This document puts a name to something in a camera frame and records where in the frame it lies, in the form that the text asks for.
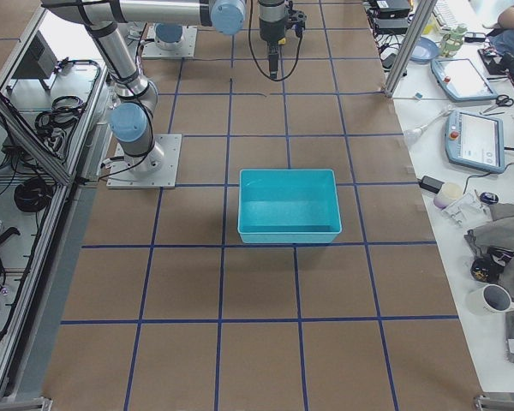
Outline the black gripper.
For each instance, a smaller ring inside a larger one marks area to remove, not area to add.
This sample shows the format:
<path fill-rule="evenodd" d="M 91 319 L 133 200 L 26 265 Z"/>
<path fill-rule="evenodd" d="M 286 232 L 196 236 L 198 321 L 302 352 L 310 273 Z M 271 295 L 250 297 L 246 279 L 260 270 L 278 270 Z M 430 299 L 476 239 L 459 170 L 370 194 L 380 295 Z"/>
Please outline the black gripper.
<path fill-rule="evenodd" d="M 278 78 L 278 42 L 285 37 L 288 12 L 285 1 L 259 0 L 260 38 L 266 41 L 269 74 Z"/>

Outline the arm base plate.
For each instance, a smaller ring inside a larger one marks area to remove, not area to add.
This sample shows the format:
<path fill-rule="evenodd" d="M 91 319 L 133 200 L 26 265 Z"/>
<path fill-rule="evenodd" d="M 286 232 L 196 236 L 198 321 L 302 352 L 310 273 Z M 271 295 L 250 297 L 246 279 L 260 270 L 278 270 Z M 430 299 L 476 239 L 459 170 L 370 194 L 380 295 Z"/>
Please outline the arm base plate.
<path fill-rule="evenodd" d="M 145 160 L 127 157 L 111 166 L 106 186 L 110 189 L 174 188 L 182 145 L 180 134 L 155 134 L 155 147 Z"/>
<path fill-rule="evenodd" d="M 182 59 L 194 56 L 196 26 L 156 23 L 143 41 L 144 59 Z"/>

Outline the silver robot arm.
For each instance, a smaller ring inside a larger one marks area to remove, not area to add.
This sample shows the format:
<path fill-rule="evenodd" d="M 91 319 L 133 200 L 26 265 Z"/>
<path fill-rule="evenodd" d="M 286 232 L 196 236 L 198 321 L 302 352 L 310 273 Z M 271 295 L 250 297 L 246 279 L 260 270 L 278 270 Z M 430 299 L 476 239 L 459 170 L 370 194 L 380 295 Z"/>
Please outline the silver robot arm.
<path fill-rule="evenodd" d="M 178 24 L 157 23 L 154 26 L 154 32 L 154 42 L 162 50 L 178 49 L 184 41 L 184 28 Z"/>
<path fill-rule="evenodd" d="M 174 27 L 200 25 L 233 36 L 251 19 L 248 1 L 43 1 L 55 16 L 82 25 L 105 60 L 121 103 L 111 112 L 111 130 L 135 175 L 162 168 L 164 148 L 154 135 L 158 89 L 144 74 L 120 32 L 120 25 L 146 21 Z"/>

